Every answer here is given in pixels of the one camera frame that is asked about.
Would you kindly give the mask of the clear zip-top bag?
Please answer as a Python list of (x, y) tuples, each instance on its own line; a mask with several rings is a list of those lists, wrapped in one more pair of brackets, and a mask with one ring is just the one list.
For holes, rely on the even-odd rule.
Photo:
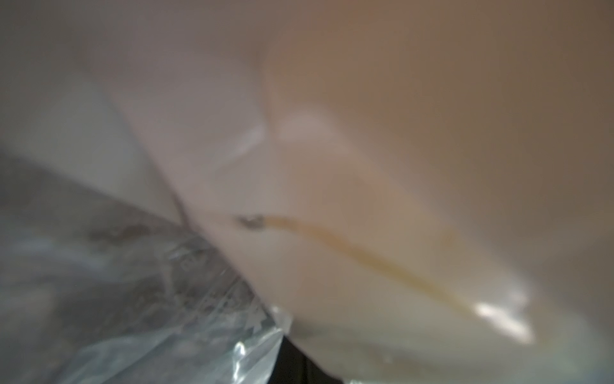
[(2, 382), (268, 383), (284, 337), (323, 370), (195, 218), (200, 2), (2, 2)]

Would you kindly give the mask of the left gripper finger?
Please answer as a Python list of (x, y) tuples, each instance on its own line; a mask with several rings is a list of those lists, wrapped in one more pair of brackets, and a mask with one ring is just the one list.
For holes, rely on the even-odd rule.
[(326, 374), (284, 337), (268, 384), (342, 384)]

